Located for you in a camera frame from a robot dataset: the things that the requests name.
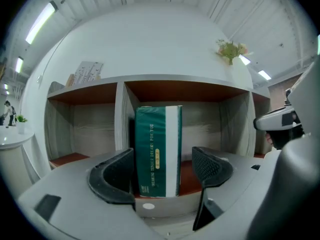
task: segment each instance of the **person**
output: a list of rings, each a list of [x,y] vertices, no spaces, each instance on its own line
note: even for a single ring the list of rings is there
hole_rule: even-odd
[[[9,114],[9,116],[10,116],[9,126],[12,126],[12,122],[13,122],[14,119],[15,119],[15,122],[17,122],[17,119],[16,119],[16,117],[15,117],[15,115],[17,114],[17,113],[16,113],[16,110],[15,110],[15,108],[14,108],[13,106],[11,106],[11,104],[10,104],[9,101],[6,101],[6,102],[4,103],[4,105],[6,105],[6,107],[7,107],[8,109],[7,109],[6,113],[3,115],[3,117],[6,118],[7,115]]]

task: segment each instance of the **fluorescent light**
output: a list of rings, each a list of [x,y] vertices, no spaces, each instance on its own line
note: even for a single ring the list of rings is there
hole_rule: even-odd
[[[24,59],[19,56],[18,60],[16,61],[15,72],[20,73],[23,62],[24,62]]]
[[[320,35],[318,35],[318,55],[320,55]]]
[[[260,72],[258,72],[258,74],[260,74],[261,76],[263,76],[267,80],[271,79],[271,77],[264,70],[261,70]]]
[[[242,62],[244,63],[244,65],[248,65],[249,63],[251,63],[251,61],[248,58],[246,58],[245,56],[240,55],[239,57],[242,60]]]
[[[35,22],[33,23],[25,39],[30,45],[35,39],[41,27],[45,24],[47,19],[49,19],[49,17],[56,11],[56,9],[57,9],[57,5],[55,4],[54,1],[51,1],[45,6],[45,8],[39,14],[38,18],[36,18]]]

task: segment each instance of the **ceiling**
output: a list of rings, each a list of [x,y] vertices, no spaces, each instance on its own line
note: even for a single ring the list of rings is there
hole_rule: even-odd
[[[317,29],[296,0],[53,0],[58,11],[41,28],[32,45],[25,38],[34,21],[52,0],[28,0],[11,24],[5,40],[7,70],[3,78],[17,98],[44,55],[79,20],[84,23],[122,5],[143,2],[194,6],[234,42],[247,45],[248,65],[255,87],[270,86],[302,73],[317,54]],[[24,58],[20,74],[14,68]],[[258,72],[272,78],[265,81]]]

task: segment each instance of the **green plant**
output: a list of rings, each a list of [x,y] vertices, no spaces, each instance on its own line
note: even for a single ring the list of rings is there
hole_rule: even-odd
[[[226,42],[223,39],[219,39],[216,43],[219,45],[219,51],[216,54],[227,58],[229,65],[233,64],[232,60],[235,57],[248,54],[248,49],[243,43],[238,43],[238,45],[235,45],[233,41]]]
[[[21,123],[28,121],[26,118],[24,118],[24,116],[22,114],[16,115],[15,118],[17,119],[18,122],[21,122]]]

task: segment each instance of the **green box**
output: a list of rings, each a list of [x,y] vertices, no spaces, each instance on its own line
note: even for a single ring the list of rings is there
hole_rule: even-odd
[[[141,196],[179,194],[181,137],[181,106],[136,109],[135,159]]]

